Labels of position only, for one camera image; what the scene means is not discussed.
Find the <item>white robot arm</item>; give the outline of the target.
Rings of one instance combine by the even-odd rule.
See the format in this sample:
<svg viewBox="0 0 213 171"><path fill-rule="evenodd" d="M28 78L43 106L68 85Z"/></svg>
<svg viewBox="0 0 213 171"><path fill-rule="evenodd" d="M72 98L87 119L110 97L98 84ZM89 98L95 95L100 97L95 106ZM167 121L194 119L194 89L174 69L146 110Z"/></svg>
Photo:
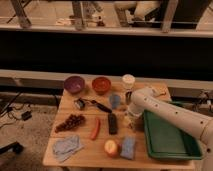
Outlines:
<svg viewBox="0 0 213 171"><path fill-rule="evenodd" d="M133 91L127 113L139 117L144 110L148 110L199 139L206 145L202 171L213 171L213 117L161 101L157 98L158 95L153 87Z"/></svg>

